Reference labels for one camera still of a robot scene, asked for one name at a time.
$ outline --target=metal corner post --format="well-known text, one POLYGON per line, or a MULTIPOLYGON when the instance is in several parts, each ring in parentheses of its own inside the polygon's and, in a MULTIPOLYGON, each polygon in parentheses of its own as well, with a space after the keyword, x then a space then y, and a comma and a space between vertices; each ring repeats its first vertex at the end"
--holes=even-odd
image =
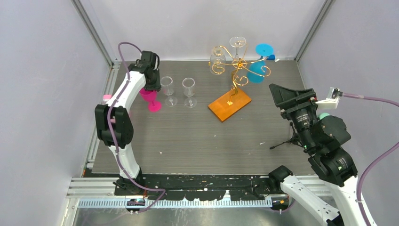
POLYGON ((98 35, 96 29, 94 28, 93 23, 91 22, 86 10, 84 9, 82 3, 80 0, 71 0, 72 4, 76 8, 76 11, 79 13, 79 16, 81 17, 83 23, 87 27, 91 37, 93 38, 94 42, 96 43, 97 47, 100 49, 102 55, 104 56, 104 59, 108 63, 110 67, 113 65, 113 61, 111 59, 111 56, 107 52, 103 42, 100 39, 100 36, 98 35))
POLYGON ((301 57, 305 53, 306 48, 308 47, 310 41, 312 40, 314 34, 320 27, 321 23, 323 22, 324 18, 326 17, 328 11, 330 10, 331 6, 335 0, 325 0, 323 6, 320 9, 319 14, 316 17, 316 20, 314 21, 312 27, 310 28, 308 34, 306 35, 305 40, 303 41, 301 48, 298 51, 298 54, 295 57, 295 61, 299 62, 301 60, 301 57))

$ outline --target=robotic arm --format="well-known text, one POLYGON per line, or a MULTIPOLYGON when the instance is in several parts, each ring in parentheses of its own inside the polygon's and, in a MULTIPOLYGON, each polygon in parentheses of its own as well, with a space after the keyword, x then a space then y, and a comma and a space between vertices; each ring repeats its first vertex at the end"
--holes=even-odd
MULTIPOLYGON (((316 110, 334 109, 340 91, 331 88, 326 100, 317 101, 313 89, 292 90, 275 84, 269 86, 274 103, 284 119, 292 120, 312 169, 331 191, 340 210, 329 206, 302 186, 293 173, 280 166, 269 174, 275 186, 303 205, 322 225, 366 225, 356 200, 357 169, 351 156, 341 147, 351 136, 342 119, 317 118, 316 110)), ((363 203, 367 218, 376 225, 363 203)))
MULTIPOLYGON (((120 163, 131 178, 137 178, 140 166, 137 164, 132 150, 133 125, 130 121, 128 109, 130 109, 134 99, 142 88, 147 91, 159 91, 161 89, 159 64, 160 59, 157 54, 150 51, 143 51, 141 59, 136 60, 135 63, 128 67, 130 76, 126 73, 122 85, 112 98, 105 105, 97 105, 95 109, 98 138, 104 141, 105 145, 109 146, 115 159, 117 158, 117 154, 120 155, 120 163), (113 128, 109 128, 107 112, 109 106, 119 94, 121 96, 112 109, 111 114, 111 117, 115 118, 115 123, 112 125, 113 128), (120 147, 119 153, 116 153, 116 147, 110 132, 111 129, 115 132, 120 147)), ((120 169, 120 176, 128 178, 123 169, 120 169)))

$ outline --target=green object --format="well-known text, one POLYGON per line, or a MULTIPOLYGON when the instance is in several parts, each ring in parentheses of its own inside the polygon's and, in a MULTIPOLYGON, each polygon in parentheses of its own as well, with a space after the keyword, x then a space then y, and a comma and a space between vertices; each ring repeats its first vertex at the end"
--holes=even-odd
POLYGON ((324 117, 329 116, 329 115, 330 115, 330 114, 328 114, 328 113, 326 113, 326 112, 323 112, 323 113, 319 114, 319 118, 320 118, 320 119, 323 119, 324 117))

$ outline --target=white panel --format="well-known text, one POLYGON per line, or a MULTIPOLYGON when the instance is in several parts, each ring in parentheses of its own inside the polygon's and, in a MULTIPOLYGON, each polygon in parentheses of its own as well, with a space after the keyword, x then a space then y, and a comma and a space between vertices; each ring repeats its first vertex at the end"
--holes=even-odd
MULTIPOLYGON (((335 1, 300 61, 306 87, 319 98, 329 87, 399 101, 399 1, 335 1)), ((352 139, 343 145, 360 173, 399 140, 398 108, 342 98, 331 114, 352 139)), ((397 225, 399 150, 368 174, 363 195, 378 225, 397 225)))
POLYGON ((1 225, 53 226, 108 65, 69 0, 0 3, 1 225))
MULTIPOLYGON (((269 43, 276 57, 293 59, 324 3, 323 0, 83 2, 103 42, 112 47, 108 51, 118 60, 117 45, 121 41, 154 51, 162 60, 187 60, 209 59, 212 47, 228 46, 233 36, 247 39, 248 58, 258 57, 257 44, 269 43)), ((124 53, 127 60, 139 56, 133 49, 124 53)))

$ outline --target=glass base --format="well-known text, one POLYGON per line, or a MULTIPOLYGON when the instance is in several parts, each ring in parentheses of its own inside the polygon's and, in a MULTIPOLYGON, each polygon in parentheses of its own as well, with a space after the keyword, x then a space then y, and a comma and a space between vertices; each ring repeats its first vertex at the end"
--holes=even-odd
POLYGON ((173 107, 177 104, 177 98, 173 96, 168 96, 165 100, 165 104, 169 107, 173 107))
POLYGON ((193 97, 189 97, 184 101, 184 106, 188 108, 193 108, 195 105, 197 105, 197 100, 193 97))

